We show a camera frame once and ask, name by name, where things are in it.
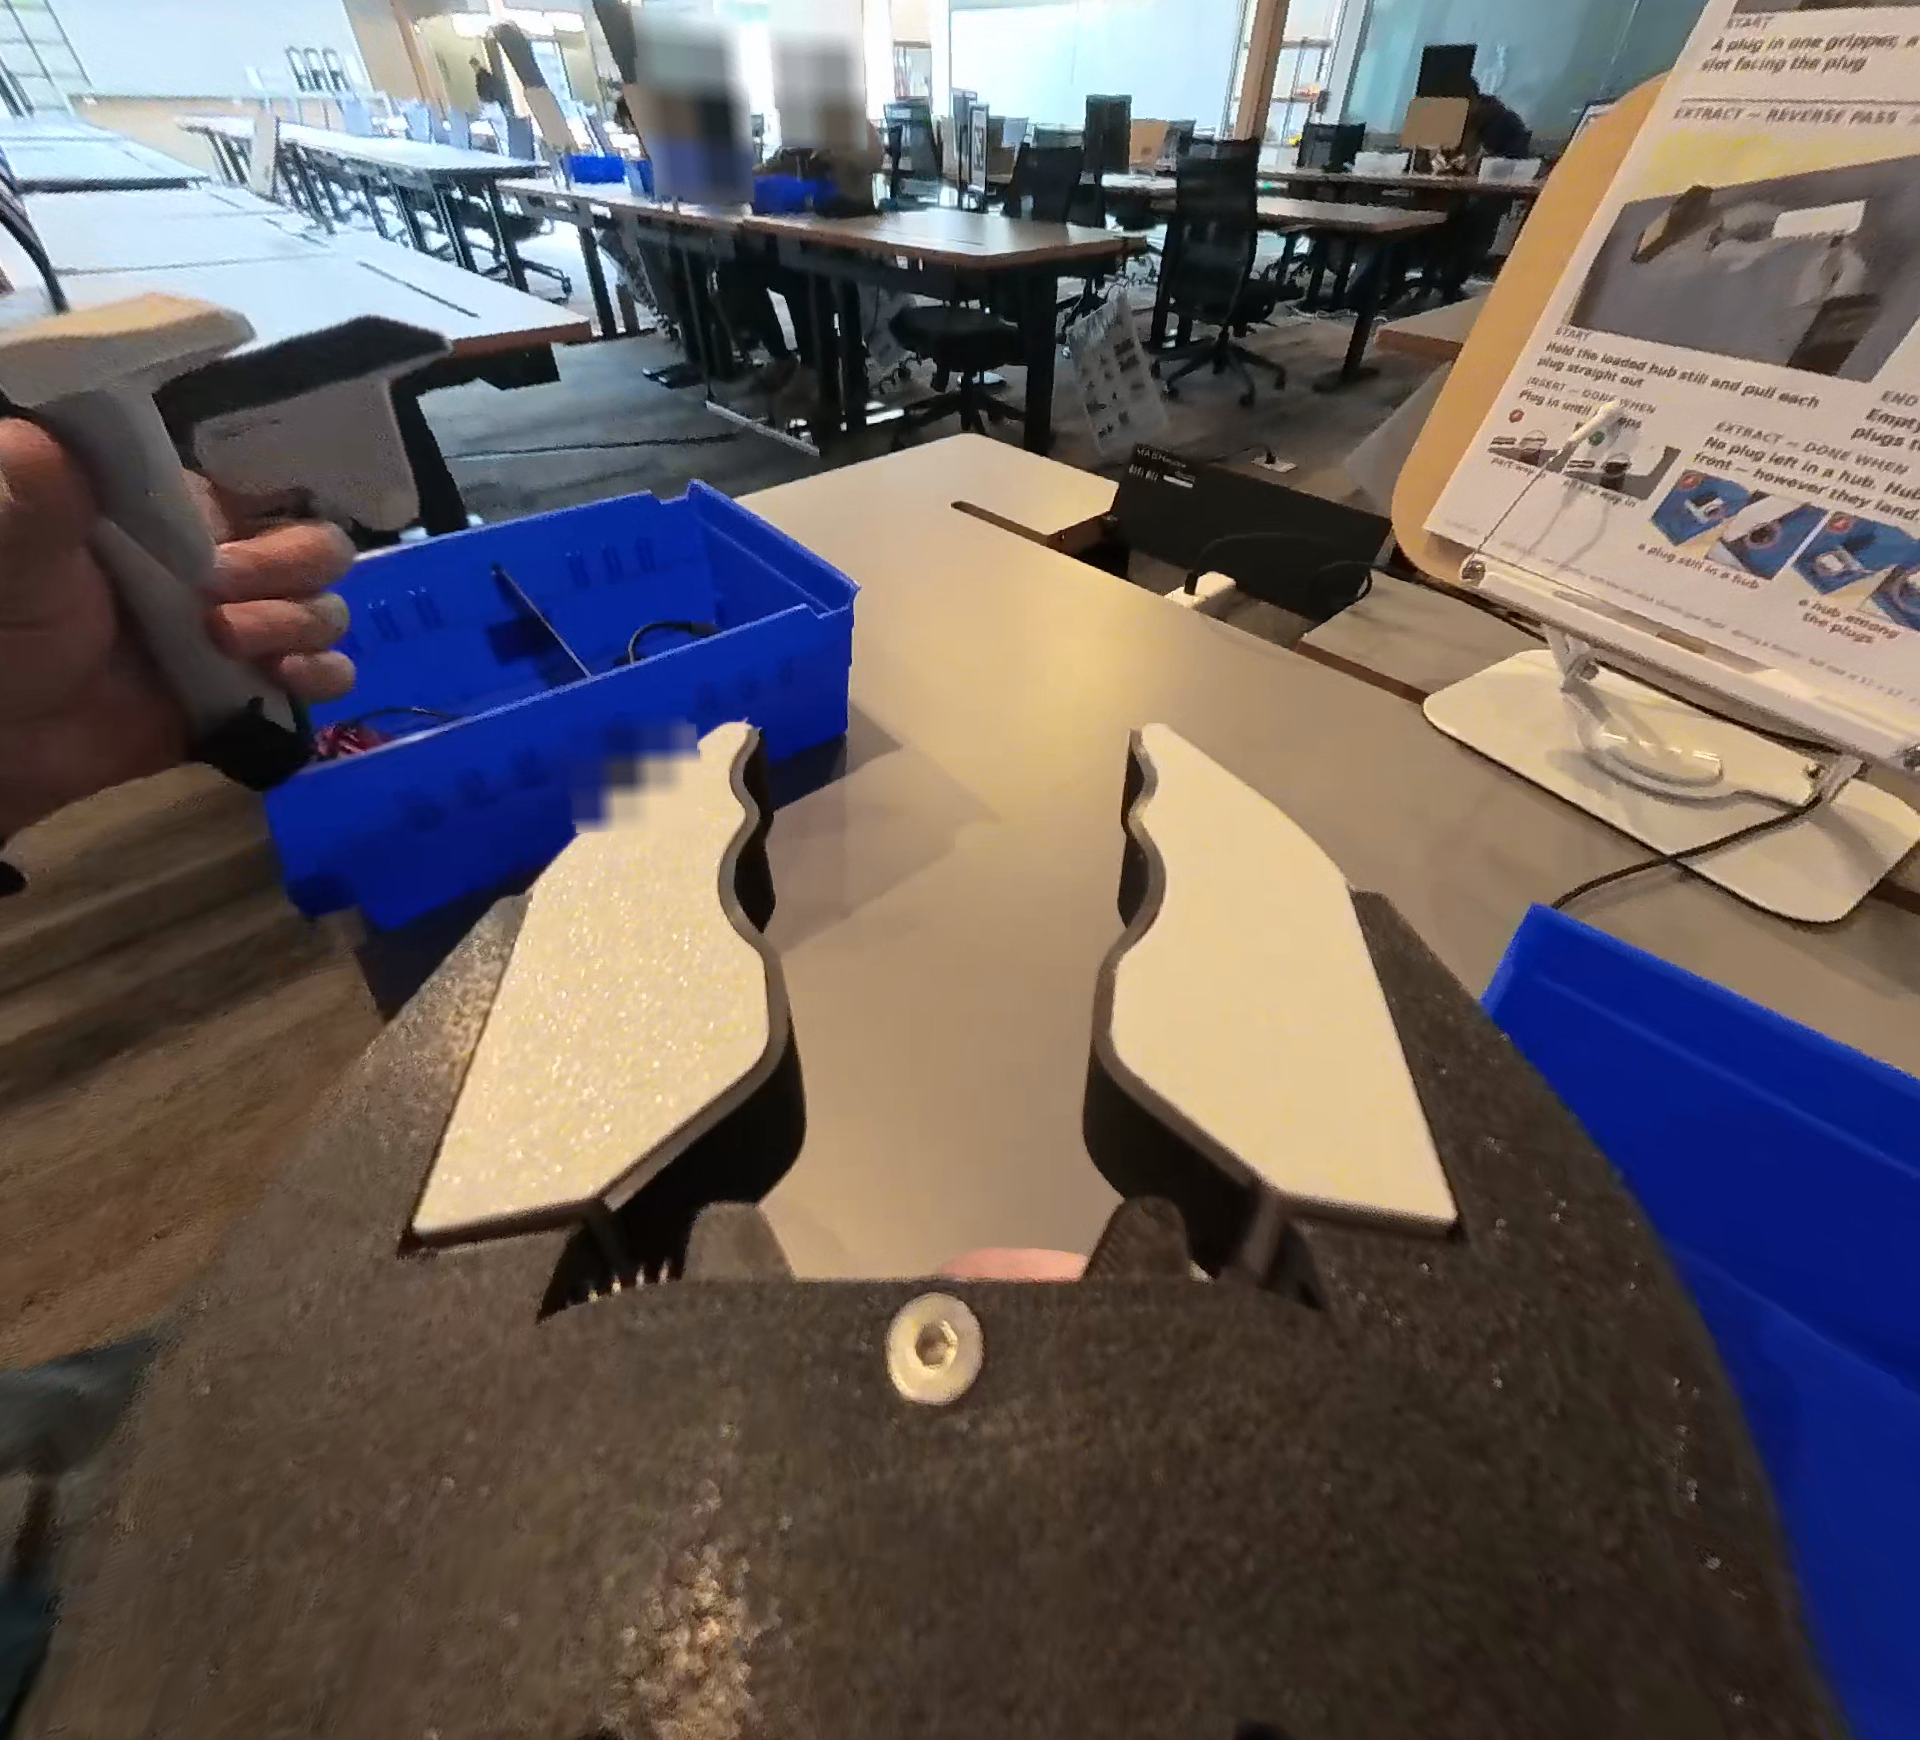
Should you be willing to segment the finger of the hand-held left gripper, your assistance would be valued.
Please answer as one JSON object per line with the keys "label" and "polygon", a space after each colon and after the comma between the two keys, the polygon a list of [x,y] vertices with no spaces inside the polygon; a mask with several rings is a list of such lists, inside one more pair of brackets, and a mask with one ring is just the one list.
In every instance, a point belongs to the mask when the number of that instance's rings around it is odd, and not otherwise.
{"label": "finger of the hand-held left gripper", "polygon": [[179,458],[259,498],[305,495],[341,525],[397,532],[417,522],[417,480],[396,387],[452,356],[406,320],[333,328],[236,349],[158,387]]}

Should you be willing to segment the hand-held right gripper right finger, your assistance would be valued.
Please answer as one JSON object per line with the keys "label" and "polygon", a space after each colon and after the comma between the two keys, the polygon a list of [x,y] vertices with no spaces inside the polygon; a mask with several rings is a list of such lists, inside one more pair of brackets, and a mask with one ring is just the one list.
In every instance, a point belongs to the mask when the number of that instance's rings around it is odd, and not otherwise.
{"label": "hand-held right gripper right finger", "polygon": [[1169,726],[1127,741],[1120,931],[1091,991],[1083,1146],[1189,1270],[1324,1283],[1450,1256],[1461,1202],[1345,873]]}

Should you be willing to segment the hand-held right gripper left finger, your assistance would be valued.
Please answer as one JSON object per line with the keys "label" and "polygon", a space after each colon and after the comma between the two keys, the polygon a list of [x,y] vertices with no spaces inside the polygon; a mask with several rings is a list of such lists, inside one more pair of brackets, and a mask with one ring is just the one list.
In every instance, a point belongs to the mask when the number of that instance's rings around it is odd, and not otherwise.
{"label": "hand-held right gripper left finger", "polygon": [[684,1246],[797,1163],[760,731],[614,769],[523,903],[413,1214],[429,1246],[593,1226]]}

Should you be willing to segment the blue plastic bin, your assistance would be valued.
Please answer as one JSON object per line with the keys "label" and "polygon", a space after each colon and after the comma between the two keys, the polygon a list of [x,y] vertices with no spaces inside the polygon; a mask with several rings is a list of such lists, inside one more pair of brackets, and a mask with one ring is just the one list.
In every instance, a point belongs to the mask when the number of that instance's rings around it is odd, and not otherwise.
{"label": "blue plastic bin", "polygon": [[837,743],[856,594],[705,482],[363,554],[357,684],[266,797],[286,898],[396,931],[515,889],[686,767]]}
{"label": "blue plastic bin", "polygon": [[1853,1732],[1917,1736],[1917,1082],[1541,903],[1481,1005],[1678,1261]]}

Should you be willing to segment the person's left hand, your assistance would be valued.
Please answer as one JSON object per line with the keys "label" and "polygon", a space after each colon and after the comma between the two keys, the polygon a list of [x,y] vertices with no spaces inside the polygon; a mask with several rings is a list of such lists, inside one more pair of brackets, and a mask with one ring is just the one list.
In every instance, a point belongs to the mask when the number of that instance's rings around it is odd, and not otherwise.
{"label": "person's left hand", "polygon": [[[212,534],[201,616],[217,649],[302,703],[346,694],[348,534],[193,474],[187,488]],[[92,529],[74,458],[38,423],[3,417],[3,838],[188,760],[188,723],[118,607]]]}

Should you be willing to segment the white top office desk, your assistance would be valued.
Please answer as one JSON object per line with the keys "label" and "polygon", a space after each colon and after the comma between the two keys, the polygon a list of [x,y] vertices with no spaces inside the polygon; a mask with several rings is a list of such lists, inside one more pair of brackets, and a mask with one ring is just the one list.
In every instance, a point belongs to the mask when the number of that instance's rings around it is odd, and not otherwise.
{"label": "white top office desk", "polygon": [[74,306],[161,292],[241,312],[259,343],[363,312],[449,343],[413,399],[491,382],[548,384],[560,349],[591,338],[585,316],[484,275],[368,234],[321,237],[237,194],[33,194],[25,212]]}

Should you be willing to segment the white monitor stand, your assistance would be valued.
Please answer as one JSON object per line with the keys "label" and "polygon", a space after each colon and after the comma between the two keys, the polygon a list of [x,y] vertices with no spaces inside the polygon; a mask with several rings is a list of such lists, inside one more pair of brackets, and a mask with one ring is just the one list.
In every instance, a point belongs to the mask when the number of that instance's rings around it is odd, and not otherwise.
{"label": "white monitor stand", "polygon": [[1799,729],[1731,712],[1555,636],[1424,698],[1510,775],[1744,903],[1804,928],[1917,885],[1917,804]]}

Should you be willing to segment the black flat panel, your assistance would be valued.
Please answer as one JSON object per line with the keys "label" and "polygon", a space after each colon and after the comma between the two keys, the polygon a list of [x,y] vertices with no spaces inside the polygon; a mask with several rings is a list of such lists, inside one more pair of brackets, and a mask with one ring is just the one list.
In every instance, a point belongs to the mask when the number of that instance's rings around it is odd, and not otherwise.
{"label": "black flat panel", "polygon": [[1127,553],[1195,576],[1232,576],[1240,596],[1325,622],[1395,559],[1390,522],[1283,482],[1272,459],[1202,459],[1139,444],[1117,474],[1114,529]]}

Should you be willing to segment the black office chair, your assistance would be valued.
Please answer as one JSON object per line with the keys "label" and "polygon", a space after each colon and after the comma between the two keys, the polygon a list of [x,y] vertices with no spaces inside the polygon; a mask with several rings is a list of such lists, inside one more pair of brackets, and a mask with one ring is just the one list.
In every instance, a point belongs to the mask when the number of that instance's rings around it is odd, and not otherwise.
{"label": "black office chair", "polygon": [[987,387],[988,373],[1024,367],[1023,331],[1012,320],[982,306],[908,304],[892,316],[892,334],[911,359],[935,368],[935,396],[902,412],[898,433],[946,417],[958,417],[961,430],[1023,420],[1023,409]]}
{"label": "black office chair", "polygon": [[1259,140],[1195,140],[1175,165],[1171,219],[1151,331],[1151,373],[1166,399],[1195,373],[1239,374],[1239,406],[1255,409],[1259,374],[1288,384],[1279,359],[1252,354],[1283,283],[1257,275]]}

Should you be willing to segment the wooden top office desk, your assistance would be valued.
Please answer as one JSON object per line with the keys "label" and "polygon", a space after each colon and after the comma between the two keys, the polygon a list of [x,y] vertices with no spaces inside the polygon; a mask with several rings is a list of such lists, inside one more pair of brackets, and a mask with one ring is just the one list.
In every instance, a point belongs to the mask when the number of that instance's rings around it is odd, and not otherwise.
{"label": "wooden top office desk", "polygon": [[746,264],[754,275],[802,280],[806,316],[821,354],[821,406],[834,429],[869,420],[858,368],[858,292],[963,304],[1012,304],[1023,367],[1023,444],[1056,444],[1058,295],[1072,277],[1117,275],[1139,249],[1139,232],[1102,232],[1068,222],[970,215],[961,208],[908,208],[877,215],[754,215],[644,199],[619,186],[560,186],[514,175],[500,184],[527,208],[574,225],[588,244],[597,225],[616,230],[629,251],[652,249],[674,264],[671,297],[693,304],[684,349],[709,382],[715,349],[705,334],[702,268]]}
{"label": "wooden top office desk", "polygon": [[[1120,215],[1154,215],[1161,222],[1161,232],[1171,219],[1171,175],[1120,175],[1107,186],[1107,208]],[[1429,208],[1389,208],[1389,205],[1351,205],[1351,201],[1325,201],[1325,199],[1283,199],[1283,195],[1259,195],[1259,240],[1279,237],[1288,249],[1292,244],[1325,244],[1345,249],[1348,260],[1348,283],[1345,297],[1351,304],[1355,322],[1348,334],[1348,349],[1328,374],[1316,382],[1319,392],[1355,384],[1368,374],[1368,347],[1382,312],[1382,304],[1395,292],[1399,271],[1403,264],[1406,249],[1427,244],[1440,234],[1442,215]]]}

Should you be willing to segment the white printed floor sign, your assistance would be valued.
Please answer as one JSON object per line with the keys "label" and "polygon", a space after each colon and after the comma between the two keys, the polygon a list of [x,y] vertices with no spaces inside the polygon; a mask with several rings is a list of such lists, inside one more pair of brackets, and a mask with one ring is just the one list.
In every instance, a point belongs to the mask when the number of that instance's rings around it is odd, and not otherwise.
{"label": "white printed floor sign", "polygon": [[1166,433],[1161,387],[1151,373],[1127,292],[1114,288],[1068,328],[1064,359],[1102,459],[1124,459]]}

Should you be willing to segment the instruction sheet on stand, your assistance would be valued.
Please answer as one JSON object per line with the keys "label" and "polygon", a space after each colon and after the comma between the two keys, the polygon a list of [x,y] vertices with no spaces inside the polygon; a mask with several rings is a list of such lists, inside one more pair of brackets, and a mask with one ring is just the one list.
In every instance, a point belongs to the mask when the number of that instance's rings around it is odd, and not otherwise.
{"label": "instruction sheet on stand", "polygon": [[1471,544],[1429,534],[1427,518],[1463,458],[1475,452],[1481,420],[1497,409],[1512,367],[1526,356],[1667,78],[1667,72],[1651,74],[1571,140],[1435,396],[1390,492],[1399,553],[1427,585],[1461,590],[1461,566]]}

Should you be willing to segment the printed instruction poster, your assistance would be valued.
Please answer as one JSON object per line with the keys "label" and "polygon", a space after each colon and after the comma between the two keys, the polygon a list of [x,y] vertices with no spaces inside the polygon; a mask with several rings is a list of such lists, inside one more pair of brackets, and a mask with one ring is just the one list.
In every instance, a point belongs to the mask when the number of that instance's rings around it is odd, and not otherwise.
{"label": "printed instruction poster", "polygon": [[1712,0],[1427,529],[1917,705],[1917,0]]}

